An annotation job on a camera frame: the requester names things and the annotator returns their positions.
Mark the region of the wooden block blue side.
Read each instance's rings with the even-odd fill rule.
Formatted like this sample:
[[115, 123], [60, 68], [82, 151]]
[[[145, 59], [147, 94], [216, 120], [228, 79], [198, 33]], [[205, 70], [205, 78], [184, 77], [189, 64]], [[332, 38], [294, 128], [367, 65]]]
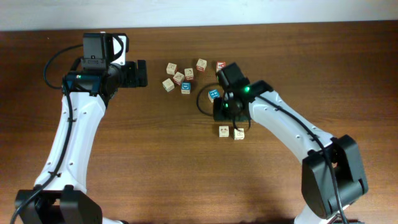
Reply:
[[209, 98], [209, 100], [210, 100], [212, 103], [214, 103], [214, 100], [215, 100], [216, 98], [219, 98], [219, 97], [220, 97], [220, 93], [219, 93], [218, 90], [210, 90], [210, 91], [208, 92], [208, 98]]

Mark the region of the wooden block letter I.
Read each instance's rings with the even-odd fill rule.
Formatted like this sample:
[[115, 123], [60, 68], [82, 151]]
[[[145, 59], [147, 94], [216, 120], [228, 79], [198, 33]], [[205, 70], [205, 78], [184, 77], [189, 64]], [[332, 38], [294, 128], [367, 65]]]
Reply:
[[220, 138], [228, 138], [229, 137], [229, 127], [228, 126], [219, 126], [219, 137]]

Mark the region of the wooden block letter K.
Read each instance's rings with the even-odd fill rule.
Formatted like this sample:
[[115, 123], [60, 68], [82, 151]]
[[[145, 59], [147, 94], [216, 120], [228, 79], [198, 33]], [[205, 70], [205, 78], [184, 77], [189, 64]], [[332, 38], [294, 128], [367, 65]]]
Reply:
[[234, 129], [233, 137], [234, 140], [244, 139], [245, 137], [244, 129], [243, 128]]

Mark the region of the wooden block blue D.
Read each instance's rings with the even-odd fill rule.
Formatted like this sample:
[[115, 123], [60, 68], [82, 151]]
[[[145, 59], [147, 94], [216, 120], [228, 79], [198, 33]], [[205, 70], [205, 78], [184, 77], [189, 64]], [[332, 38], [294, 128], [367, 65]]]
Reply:
[[190, 92], [191, 92], [191, 83], [190, 82], [182, 82], [181, 93], [184, 95], [189, 95]]

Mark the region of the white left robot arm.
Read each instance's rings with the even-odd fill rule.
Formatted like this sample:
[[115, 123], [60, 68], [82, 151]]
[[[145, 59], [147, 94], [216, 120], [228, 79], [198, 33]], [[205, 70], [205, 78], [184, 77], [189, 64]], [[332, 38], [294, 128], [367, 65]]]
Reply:
[[96, 130], [118, 88], [147, 86], [146, 61], [71, 70], [63, 78], [62, 113], [50, 154], [31, 190], [16, 195], [11, 218], [23, 223], [112, 223], [87, 196]]

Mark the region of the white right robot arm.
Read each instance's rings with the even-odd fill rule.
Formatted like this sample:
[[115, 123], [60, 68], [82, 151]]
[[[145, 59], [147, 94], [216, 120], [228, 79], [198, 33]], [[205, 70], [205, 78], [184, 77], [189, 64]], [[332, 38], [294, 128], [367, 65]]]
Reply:
[[356, 141], [325, 132], [289, 107], [266, 82], [220, 81], [224, 95], [217, 104], [232, 121], [244, 114], [268, 129], [299, 160], [305, 207], [295, 223], [347, 223], [344, 210], [368, 192]]

